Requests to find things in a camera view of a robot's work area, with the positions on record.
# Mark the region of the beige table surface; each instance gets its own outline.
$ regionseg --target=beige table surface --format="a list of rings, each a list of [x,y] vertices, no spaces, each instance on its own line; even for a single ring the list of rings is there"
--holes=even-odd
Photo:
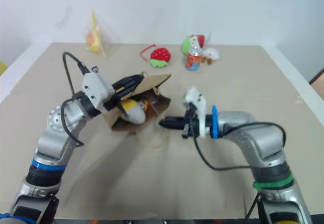
[[[308,208],[312,214],[324,212],[322,125],[261,47],[218,46],[222,59],[212,66],[201,65],[197,72],[184,68],[179,46],[167,46],[173,56],[168,67],[151,68],[139,57],[145,47],[114,45],[114,52],[103,59],[83,44],[56,43],[39,57],[1,104],[0,212],[9,210],[28,172],[48,112],[70,97],[63,51],[72,52],[89,68],[97,65],[111,82],[141,71],[172,73],[160,88],[172,99],[164,115],[182,115],[181,97],[195,85],[209,107],[245,110],[259,120],[283,125],[288,133],[288,163]],[[68,63],[79,90],[82,75],[74,63]],[[56,217],[243,217],[255,195],[250,171],[210,170],[191,140],[156,123],[135,135],[112,132],[103,116],[89,122],[80,134],[86,145],[75,150],[64,174]],[[199,142],[214,165],[246,164],[239,148],[229,141]]]

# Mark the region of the strawberry toy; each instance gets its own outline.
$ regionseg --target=strawberry toy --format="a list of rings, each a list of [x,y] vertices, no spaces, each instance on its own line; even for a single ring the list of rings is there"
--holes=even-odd
[[[140,56],[143,58],[143,60],[148,61],[146,58],[142,56],[142,54],[149,48],[155,46],[156,45],[153,44],[141,51]],[[157,48],[151,53],[150,64],[152,67],[164,67],[168,64],[170,59],[171,59],[171,54],[166,48]]]

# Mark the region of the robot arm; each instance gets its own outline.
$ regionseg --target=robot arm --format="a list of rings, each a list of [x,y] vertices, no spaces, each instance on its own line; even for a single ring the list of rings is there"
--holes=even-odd
[[[121,97],[132,92],[142,81],[143,75],[125,77],[111,85],[98,68],[90,72],[83,64],[84,92],[78,92],[62,106],[54,107],[47,120],[44,133],[23,179],[10,212],[0,216],[0,223],[52,223],[59,199],[55,197],[61,177],[77,144],[77,136],[87,121],[121,106]]]
[[[286,162],[283,151],[286,136],[280,126],[256,122],[247,112],[218,113],[215,106],[212,115],[203,115],[206,100],[196,88],[185,95],[184,105],[188,108],[185,117],[166,117],[159,124],[165,128],[183,129],[183,138],[210,135],[214,139],[224,137],[236,143],[249,163],[255,178],[253,187],[261,197],[258,202],[261,223],[312,223],[297,181]]]

